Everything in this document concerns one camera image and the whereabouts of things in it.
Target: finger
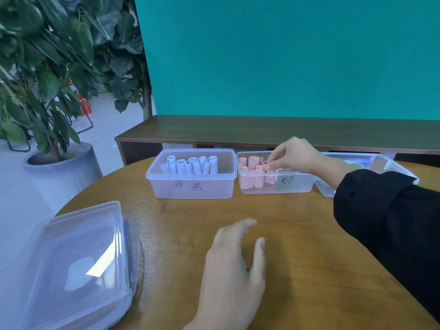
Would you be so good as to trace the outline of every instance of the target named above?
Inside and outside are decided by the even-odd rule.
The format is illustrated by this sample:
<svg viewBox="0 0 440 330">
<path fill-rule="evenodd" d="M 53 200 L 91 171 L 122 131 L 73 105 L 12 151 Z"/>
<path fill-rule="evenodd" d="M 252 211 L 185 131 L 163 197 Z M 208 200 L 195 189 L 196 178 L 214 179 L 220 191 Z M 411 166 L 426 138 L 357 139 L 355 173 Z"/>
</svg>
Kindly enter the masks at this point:
<svg viewBox="0 0 440 330">
<path fill-rule="evenodd" d="M 282 144 L 278 145 L 274 151 L 269 155 L 268 161 L 274 161 L 280 157 L 282 157 L 284 154 L 286 154 L 286 143 L 287 141 L 283 142 Z"/>
<path fill-rule="evenodd" d="M 255 226 L 257 221 L 255 219 L 247 218 L 239 222 L 234 223 L 227 232 L 228 243 L 241 248 L 243 236 L 249 228 Z"/>
<path fill-rule="evenodd" d="M 289 164 L 288 164 L 287 158 L 285 156 L 283 156 L 279 160 L 269 162 L 267 165 L 269 166 L 271 171 L 274 171 L 277 169 L 289 168 Z"/>
<path fill-rule="evenodd" d="M 214 242 L 212 242 L 212 246 L 214 246 L 215 244 L 218 244 L 218 241 L 220 240 L 221 236 L 223 235 L 223 233 L 224 233 L 225 231 L 228 230 L 228 228 L 230 228 L 230 226 L 228 226 L 228 227 L 221 227 L 221 228 L 218 230 L 216 236 L 214 237 Z"/>
<path fill-rule="evenodd" d="M 264 248 L 266 247 L 266 240 L 260 237 L 253 250 L 253 262 L 249 271 L 250 280 L 255 283 L 266 281 L 266 253 Z"/>
</svg>

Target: plastic lid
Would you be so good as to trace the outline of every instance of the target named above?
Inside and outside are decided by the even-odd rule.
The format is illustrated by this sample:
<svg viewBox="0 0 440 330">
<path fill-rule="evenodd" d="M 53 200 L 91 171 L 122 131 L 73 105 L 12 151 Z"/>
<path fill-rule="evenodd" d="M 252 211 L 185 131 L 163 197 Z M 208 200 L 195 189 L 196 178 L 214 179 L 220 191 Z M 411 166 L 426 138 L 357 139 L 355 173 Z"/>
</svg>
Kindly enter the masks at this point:
<svg viewBox="0 0 440 330">
<path fill-rule="evenodd" d="M 40 224 L 19 258 L 14 327 L 105 329 L 123 316 L 132 299 L 126 238 L 118 201 Z"/>
</svg>

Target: teal wall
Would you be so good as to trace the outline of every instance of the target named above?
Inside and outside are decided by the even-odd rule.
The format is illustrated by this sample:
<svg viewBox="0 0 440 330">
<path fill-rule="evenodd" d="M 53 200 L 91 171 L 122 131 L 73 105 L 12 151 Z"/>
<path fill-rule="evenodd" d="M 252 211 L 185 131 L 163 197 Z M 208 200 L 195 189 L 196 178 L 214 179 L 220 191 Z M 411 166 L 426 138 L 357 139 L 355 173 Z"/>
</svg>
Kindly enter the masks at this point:
<svg viewBox="0 0 440 330">
<path fill-rule="evenodd" d="M 440 0 L 136 0 L 158 114 L 440 120 Z"/>
</svg>

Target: hand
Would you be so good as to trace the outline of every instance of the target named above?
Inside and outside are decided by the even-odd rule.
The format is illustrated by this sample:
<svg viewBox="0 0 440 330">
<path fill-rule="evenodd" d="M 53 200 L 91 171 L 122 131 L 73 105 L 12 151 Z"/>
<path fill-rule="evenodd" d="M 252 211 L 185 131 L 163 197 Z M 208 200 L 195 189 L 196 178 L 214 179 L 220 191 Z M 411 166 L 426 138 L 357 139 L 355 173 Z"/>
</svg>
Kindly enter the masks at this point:
<svg viewBox="0 0 440 330">
<path fill-rule="evenodd" d="M 246 269 L 242 239 L 256 220 L 220 228 L 206 255 L 197 315 L 184 330 L 245 330 L 255 317 L 266 288 L 265 239 L 255 243 L 253 264 Z"/>
<path fill-rule="evenodd" d="M 325 159 L 306 139 L 292 137 L 283 142 L 269 156 L 270 170 L 290 168 L 302 173 L 315 174 Z"/>
</svg>

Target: red object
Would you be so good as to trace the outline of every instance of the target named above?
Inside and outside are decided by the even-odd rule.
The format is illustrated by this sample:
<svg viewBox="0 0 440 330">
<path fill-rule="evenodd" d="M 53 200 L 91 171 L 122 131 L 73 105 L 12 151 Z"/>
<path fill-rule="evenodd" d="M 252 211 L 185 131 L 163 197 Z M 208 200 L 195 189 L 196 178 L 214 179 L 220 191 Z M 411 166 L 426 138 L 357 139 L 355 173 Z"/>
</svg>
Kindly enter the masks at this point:
<svg viewBox="0 0 440 330">
<path fill-rule="evenodd" d="M 81 110 L 82 110 L 83 116 L 85 116 L 86 114 L 93 113 L 92 110 L 91 110 L 90 103 L 88 102 L 88 100 L 85 99 L 84 97 L 82 97 L 81 94 L 79 94 L 77 92 L 75 92 L 75 94 L 77 94 L 77 96 L 78 96 L 78 98 L 80 100 Z"/>
</svg>

